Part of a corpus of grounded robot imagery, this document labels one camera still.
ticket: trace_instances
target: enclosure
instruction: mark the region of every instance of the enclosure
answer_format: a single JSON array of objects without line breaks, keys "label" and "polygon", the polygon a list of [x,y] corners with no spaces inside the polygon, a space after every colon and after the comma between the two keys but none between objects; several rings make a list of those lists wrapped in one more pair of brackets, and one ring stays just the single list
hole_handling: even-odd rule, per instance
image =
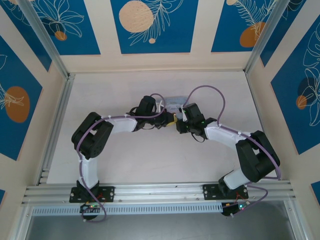
[{"label": "enclosure", "polygon": [[[318,0],[0,0],[0,239],[319,239],[318,9]],[[222,97],[201,88],[186,102],[239,135],[263,131],[281,179],[208,200],[205,187],[241,167],[237,152],[147,124],[108,139],[96,158],[100,185],[113,188],[106,221],[83,222],[82,203],[70,203],[81,179],[72,135],[88,114],[124,116],[156,93],[178,117],[198,86]],[[243,213],[221,214],[237,201]]]}]

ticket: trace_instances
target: white surface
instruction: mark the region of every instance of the white surface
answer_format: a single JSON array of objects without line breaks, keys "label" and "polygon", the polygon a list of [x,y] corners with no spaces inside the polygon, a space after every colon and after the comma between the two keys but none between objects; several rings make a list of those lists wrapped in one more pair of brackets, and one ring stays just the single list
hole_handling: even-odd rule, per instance
[{"label": "white surface", "polygon": [[[98,183],[99,179],[97,158],[90,158],[89,160],[87,160],[85,156],[82,156],[82,175],[83,180],[89,189],[91,189]],[[85,186],[80,176],[78,180],[82,186]]]},{"label": "white surface", "polygon": [[0,239],[5,240],[13,226],[26,186],[33,185],[38,177],[37,172],[49,138],[64,79],[53,64],[49,72],[44,69],[1,7],[0,36],[42,85],[42,92],[18,160],[14,161],[0,154],[0,189],[6,192],[0,209]]},{"label": "white surface", "polygon": [[224,0],[199,0],[190,53],[154,54],[121,54],[110,1],[84,2],[101,55],[61,56],[70,72],[243,69],[251,54],[211,53]]},{"label": "white surface", "polygon": [[298,155],[270,82],[319,16],[319,9],[319,0],[307,0],[266,67],[258,61],[249,75],[265,133],[281,162],[283,179],[290,179],[314,235],[310,239],[317,240],[320,239],[320,206],[311,184],[320,181],[320,144]]},{"label": "white surface", "polygon": [[[54,153],[48,184],[74,184],[79,176],[71,136],[90,112],[117,116],[139,104],[144,95],[187,96],[199,85],[213,85],[226,98],[221,123],[238,130],[260,130],[246,77],[237,72],[143,71],[77,74]],[[217,118],[220,95],[198,89],[190,98],[206,118]],[[196,142],[176,126],[112,135],[98,157],[101,183],[217,181],[239,167],[237,153],[215,141]]]},{"label": "white surface", "polygon": [[[239,142],[240,140],[246,139],[241,135],[234,134],[233,132],[220,128],[216,121],[210,123],[204,130],[205,130],[205,135],[209,140],[218,141],[219,143],[222,143],[228,146],[229,148],[234,149],[235,151],[236,151],[236,143]],[[250,136],[250,132],[243,132],[243,133],[246,134],[247,136],[248,135]]]},{"label": "white surface", "polygon": [[248,178],[246,178],[246,176],[242,172],[241,168],[230,172],[223,178],[223,180],[229,189],[236,189],[237,187],[250,182],[250,180],[248,180]]},{"label": "white surface", "polygon": [[107,122],[113,125],[111,134],[132,132],[137,126],[137,120],[132,118],[119,118],[119,119],[110,119],[106,120]]}]

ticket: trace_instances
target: wire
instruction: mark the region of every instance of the wire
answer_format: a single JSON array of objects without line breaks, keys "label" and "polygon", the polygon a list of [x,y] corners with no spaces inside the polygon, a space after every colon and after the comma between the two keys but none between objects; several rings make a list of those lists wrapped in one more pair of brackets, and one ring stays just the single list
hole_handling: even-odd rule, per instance
[{"label": "wire", "polygon": [[131,110],[129,111],[129,113],[130,113],[130,114],[134,113],[134,110],[136,110],[137,108],[138,108],[137,106],[131,108]]},{"label": "wire", "polygon": [[236,198],[235,198],[234,204],[238,201],[238,198],[239,198],[239,194],[236,193]]},{"label": "wire", "polygon": [[[186,99],[185,103],[183,105],[186,105],[187,102],[189,101],[191,95],[197,90],[197,89],[200,89],[200,88],[211,88],[211,89],[214,89],[216,90],[222,97],[222,101],[223,101],[223,105],[222,105],[222,109],[221,109],[221,112],[219,113],[218,115],[218,118],[217,118],[217,124],[220,125],[220,118],[222,116],[222,113],[224,112],[225,108],[226,108],[226,98],[224,96],[224,94],[216,87],[214,86],[210,86],[210,85],[201,85],[201,86],[197,86],[195,89],[193,89],[191,91],[191,93],[189,94],[188,98]],[[242,132],[238,132],[236,130],[233,130],[229,127],[226,127],[226,126],[223,126],[223,125],[220,125],[220,127],[222,129],[225,129],[229,132],[232,132],[232,133],[235,133],[235,134],[239,134],[247,139],[249,139],[251,142],[253,142],[256,146],[258,146],[258,148],[260,148],[266,155],[267,157],[270,159],[270,161],[272,162],[272,164],[274,165],[274,168],[275,168],[275,172],[276,172],[276,177],[272,177],[272,176],[268,176],[268,177],[265,177],[265,179],[273,179],[273,180],[280,180],[281,179],[281,170],[279,168],[279,166],[277,165],[276,161],[274,160],[274,158],[271,156],[271,154],[261,145],[259,144],[256,140],[254,140],[252,137],[242,133]]]},{"label": "wire", "polygon": [[198,139],[196,139],[195,134],[192,132],[191,136],[193,137],[194,140],[196,140],[198,143],[203,143],[206,139],[203,137],[203,141],[199,141]]},{"label": "wire", "polygon": [[265,199],[268,196],[268,190],[263,188],[263,187],[259,187],[259,186],[252,186],[252,185],[247,185],[249,188],[253,188],[253,189],[259,189],[259,190],[263,190],[265,191],[265,194],[257,201],[255,201],[254,203],[250,203],[250,205],[246,206],[243,210],[240,210],[238,212],[236,212],[235,214],[233,214],[232,216],[235,216],[237,214],[240,214],[242,212],[244,212],[246,209],[251,208],[252,206],[256,205],[257,203],[261,202],[263,199]]},{"label": "wire", "polygon": [[[214,86],[210,86],[210,85],[201,85],[201,86],[198,86],[198,87],[196,87],[195,89],[193,89],[193,90],[191,91],[191,93],[189,94],[188,98],[186,99],[186,101],[185,101],[185,103],[184,103],[183,105],[186,105],[186,104],[188,103],[191,95],[192,95],[197,89],[200,89],[200,88],[211,88],[211,89],[214,89],[214,90],[216,90],[216,91],[221,95],[221,97],[222,97],[223,105],[222,105],[221,112],[219,113],[218,118],[217,118],[217,124],[218,124],[222,129],[225,129],[225,130],[227,130],[227,131],[229,131],[229,132],[232,132],[232,133],[235,133],[235,134],[239,134],[239,133],[240,133],[241,136],[249,139],[249,140],[250,140],[251,142],[253,142],[256,146],[258,146],[258,148],[260,148],[260,149],[267,155],[267,157],[270,159],[270,161],[271,161],[272,164],[274,165],[274,168],[275,168],[275,172],[276,172],[276,176],[277,176],[277,177],[270,177],[270,176],[268,176],[268,177],[264,177],[264,179],[280,180],[280,179],[281,179],[281,170],[280,170],[279,166],[277,165],[276,161],[275,161],[274,158],[271,156],[271,154],[270,154],[261,144],[259,144],[259,143],[258,143],[256,140],[254,140],[252,137],[250,137],[250,136],[248,136],[248,135],[246,135],[246,134],[244,134],[244,133],[242,133],[242,132],[238,132],[238,131],[233,130],[233,129],[229,128],[229,127],[220,125],[220,118],[221,118],[222,113],[224,112],[224,110],[225,110],[225,108],[226,108],[226,98],[225,98],[225,96],[223,95],[223,93],[222,93],[218,88],[216,88],[216,87],[214,87]],[[263,191],[265,191],[265,195],[262,196],[259,200],[257,200],[257,201],[255,201],[254,203],[250,204],[250,205],[249,205],[248,207],[246,207],[244,210],[246,210],[246,209],[254,206],[255,204],[257,204],[257,203],[259,203],[259,202],[261,202],[261,201],[262,201],[263,199],[265,199],[265,198],[267,197],[267,195],[268,195],[268,190],[265,189],[265,188],[258,187],[258,186],[252,186],[252,185],[247,185],[247,186],[248,186],[249,188],[254,188],[254,189],[263,190]],[[239,214],[239,213],[243,212],[244,210],[241,210],[241,211],[235,213],[234,215]]]},{"label": "wire", "polygon": [[81,217],[83,218],[84,221],[87,221],[89,223],[101,223],[103,222],[104,220],[106,220],[107,218],[107,212],[106,212],[106,209],[104,208],[104,206],[102,205],[102,203],[96,198],[96,196],[91,192],[90,188],[87,186],[86,182],[85,182],[85,179],[84,179],[84,175],[83,175],[83,172],[82,172],[82,164],[83,164],[83,155],[80,153],[80,146],[82,144],[82,142],[84,141],[84,139],[87,137],[87,135],[90,133],[90,131],[95,128],[95,126],[97,126],[99,123],[101,123],[102,121],[105,121],[105,120],[109,120],[109,119],[124,119],[124,118],[131,118],[131,119],[153,119],[153,118],[156,118],[158,116],[160,116],[164,111],[165,111],[165,108],[166,108],[166,102],[165,102],[165,99],[162,95],[158,94],[158,93],[153,93],[150,95],[150,97],[154,96],[154,95],[157,95],[159,96],[162,101],[163,101],[163,109],[156,115],[153,115],[153,116],[130,116],[130,115],[121,115],[121,116],[111,116],[111,117],[103,117],[101,118],[100,120],[96,121],[94,124],[91,125],[91,127],[88,128],[88,130],[84,133],[84,135],[80,138],[80,141],[78,143],[78,145],[76,146],[76,152],[79,156],[79,161],[80,161],[80,164],[79,164],[79,174],[80,174],[80,178],[81,178],[81,181],[83,183],[83,186],[84,188],[88,191],[88,193],[91,195],[91,197],[98,203],[98,205],[100,206],[100,208],[103,210],[103,219],[101,220],[95,220],[95,221],[92,221],[92,220],[86,220],[84,219],[84,216],[83,214],[81,215]]},{"label": "wire", "polygon": [[218,116],[218,118],[217,118],[217,123],[219,124],[221,115],[222,115],[222,113],[224,112],[224,110],[225,110],[225,108],[226,108],[226,99],[225,99],[225,96],[223,95],[223,93],[222,93],[218,88],[216,88],[216,87],[214,87],[214,86],[210,86],[210,85],[197,86],[195,89],[193,89],[193,90],[190,92],[190,94],[189,94],[188,98],[186,99],[186,101],[184,102],[183,106],[185,106],[185,105],[188,103],[191,95],[192,95],[197,89],[201,89],[201,88],[214,89],[214,90],[216,90],[216,91],[220,94],[220,96],[222,97],[223,105],[222,105],[221,112],[219,113],[219,116]]}]

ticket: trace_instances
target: beige wall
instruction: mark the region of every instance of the beige wall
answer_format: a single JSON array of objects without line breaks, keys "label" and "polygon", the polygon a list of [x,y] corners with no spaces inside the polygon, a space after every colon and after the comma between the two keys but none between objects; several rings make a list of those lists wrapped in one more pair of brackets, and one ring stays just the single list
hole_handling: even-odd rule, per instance
[{"label": "beige wall", "polygon": [[298,155],[271,81],[319,16],[320,1],[307,0],[264,68],[257,61],[248,75],[264,130],[281,162],[283,179],[290,179],[315,239],[320,239],[320,206],[311,184],[320,181],[320,144]]},{"label": "beige wall", "polygon": [[42,85],[42,93],[18,158],[0,154],[0,189],[6,195],[0,209],[0,239],[8,237],[26,186],[33,185],[47,144],[51,125],[64,85],[55,66],[47,72],[0,7],[0,35]]}]

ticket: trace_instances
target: metal rail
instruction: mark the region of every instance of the metal rail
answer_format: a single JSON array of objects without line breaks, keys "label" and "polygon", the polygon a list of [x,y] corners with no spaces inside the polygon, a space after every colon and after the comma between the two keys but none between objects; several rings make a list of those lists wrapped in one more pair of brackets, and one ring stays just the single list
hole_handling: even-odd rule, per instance
[{"label": "metal rail", "polygon": [[[208,203],[204,199],[202,185],[216,184],[216,182],[195,183],[155,183],[155,184],[101,184],[101,186],[114,186],[114,202],[106,205],[121,204],[177,204],[177,203]],[[284,201],[296,198],[290,181],[261,181],[254,183],[268,190],[266,201]],[[63,206],[79,205],[69,203],[71,188],[73,184],[41,184],[28,186],[26,188],[23,206]],[[249,201],[256,201],[265,192],[248,188]],[[232,199],[213,200],[212,202],[232,202]]]}]

